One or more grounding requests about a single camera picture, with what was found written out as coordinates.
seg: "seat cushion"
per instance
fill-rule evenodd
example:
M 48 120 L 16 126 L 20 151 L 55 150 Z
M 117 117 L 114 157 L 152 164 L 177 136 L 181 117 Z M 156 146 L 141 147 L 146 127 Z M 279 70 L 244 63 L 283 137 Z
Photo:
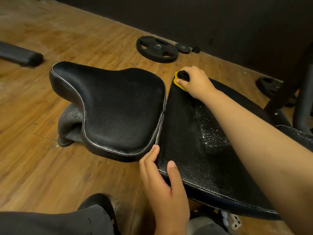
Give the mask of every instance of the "seat cushion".
M 255 103 L 222 83 L 212 82 L 239 104 L 266 119 Z M 160 173 L 169 182 L 166 165 L 173 160 L 189 198 L 238 215 L 279 218 L 210 110 L 173 83 L 158 143 Z
M 165 84 L 155 74 L 59 62 L 50 81 L 59 96 L 83 109 L 82 140 L 92 153 L 131 162 L 154 144 L 166 98 Z

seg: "wooden floor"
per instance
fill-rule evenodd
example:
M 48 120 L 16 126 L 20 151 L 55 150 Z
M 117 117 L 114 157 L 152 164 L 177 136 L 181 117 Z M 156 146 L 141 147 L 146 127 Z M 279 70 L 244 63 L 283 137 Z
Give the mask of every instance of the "wooden floor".
M 34 69 L 0 60 L 0 210 L 72 212 L 102 192 L 112 197 L 123 235 L 153 234 L 137 162 L 102 158 L 79 144 L 58 146 L 58 117 L 69 104 L 50 86 L 49 69 L 58 61 L 142 68 L 161 77 L 167 89 L 175 71 L 195 65 L 261 107 L 268 102 L 254 83 L 261 74 L 208 54 L 180 54 L 169 64 L 145 59 L 135 43 L 146 34 L 53 0 L 0 0 L 0 40 L 45 56 Z M 241 221 L 236 234 L 292 234 L 282 221 Z

